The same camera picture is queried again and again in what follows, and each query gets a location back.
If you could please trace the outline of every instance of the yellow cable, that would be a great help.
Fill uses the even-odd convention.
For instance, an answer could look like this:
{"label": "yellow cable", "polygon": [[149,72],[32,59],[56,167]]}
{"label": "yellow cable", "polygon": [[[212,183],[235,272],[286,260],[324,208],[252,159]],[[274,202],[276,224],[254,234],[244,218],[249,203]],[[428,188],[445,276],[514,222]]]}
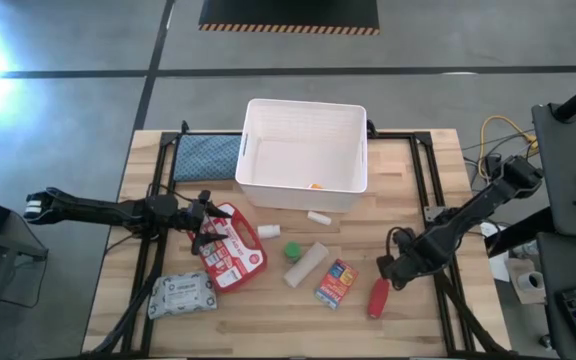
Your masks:
{"label": "yellow cable", "polygon": [[523,131],[517,124],[515,124],[514,121],[508,119],[505,116],[502,115],[493,115],[491,117],[489,117],[488,119],[486,119],[483,124],[481,124],[481,131],[479,132],[479,161],[477,161],[477,172],[479,173],[479,176],[481,176],[484,179],[488,179],[488,176],[484,173],[483,168],[481,167],[483,161],[484,161],[484,143],[486,142],[486,126],[488,126],[488,123],[492,120],[503,120],[506,123],[508,123],[510,126],[512,126],[515,131],[517,131],[517,134],[520,134],[521,136],[524,137],[524,139],[526,139],[526,142],[528,142],[528,144],[530,144],[530,149],[533,151],[537,151],[539,145],[537,144],[537,137],[535,135],[532,134],[528,134],[525,131]]}

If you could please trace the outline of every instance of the beige foam roller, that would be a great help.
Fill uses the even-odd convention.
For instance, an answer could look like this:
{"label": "beige foam roller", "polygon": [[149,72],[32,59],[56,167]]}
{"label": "beige foam roller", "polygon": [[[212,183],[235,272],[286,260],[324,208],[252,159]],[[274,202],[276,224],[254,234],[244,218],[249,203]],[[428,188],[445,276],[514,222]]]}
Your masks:
{"label": "beige foam roller", "polygon": [[284,280],[291,287],[297,287],[319,263],[328,256],[328,249],[316,242],[299,261],[284,275]]}

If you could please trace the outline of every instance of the white small cylinder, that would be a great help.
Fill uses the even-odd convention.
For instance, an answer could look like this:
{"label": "white small cylinder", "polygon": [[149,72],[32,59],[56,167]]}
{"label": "white small cylinder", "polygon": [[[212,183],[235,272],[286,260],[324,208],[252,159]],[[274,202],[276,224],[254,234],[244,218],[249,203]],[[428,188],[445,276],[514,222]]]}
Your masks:
{"label": "white small cylinder", "polygon": [[314,222],[318,222],[318,223],[323,224],[323,225],[330,225],[332,223],[331,218],[329,218],[328,216],[316,213],[314,211],[308,211],[308,219],[310,219]]}
{"label": "white small cylinder", "polygon": [[284,280],[291,287],[297,287],[326,256],[328,256],[328,249],[321,243],[316,242],[308,252],[286,272]]}
{"label": "white small cylinder", "polygon": [[519,275],[517,285],[523,291],[537,291],[544,288],[544,276],[537,271]]}
{"label": "white small cylinder", "polygon": [[281,228],[279,225],[257,226],[257,234],[259,234],[260,239],[272,239],[281,234]]}

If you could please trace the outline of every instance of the blue cloth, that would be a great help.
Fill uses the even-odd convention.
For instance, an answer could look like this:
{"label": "blue cloth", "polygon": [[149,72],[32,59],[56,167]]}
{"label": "blue cloth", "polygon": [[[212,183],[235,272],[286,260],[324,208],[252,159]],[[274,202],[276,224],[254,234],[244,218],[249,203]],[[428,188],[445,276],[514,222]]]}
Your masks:
{"label": "blue cloth", "polygon": [[184,135],[181,137],[175,181],[235,178],[241,135]]}

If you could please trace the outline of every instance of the red handle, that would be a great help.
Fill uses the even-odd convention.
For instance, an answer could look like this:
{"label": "red handle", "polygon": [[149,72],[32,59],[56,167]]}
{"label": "red handle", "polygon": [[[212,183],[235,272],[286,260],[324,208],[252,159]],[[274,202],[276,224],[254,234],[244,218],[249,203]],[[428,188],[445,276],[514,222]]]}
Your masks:
{"label": "red handle", "polygon": [[388,300],[388,291],[390,291],[388,280],[379,278],[375,281],[368,302],[368,315],[371,318],[378,319],[381,316],[386,306],[386,300]]}

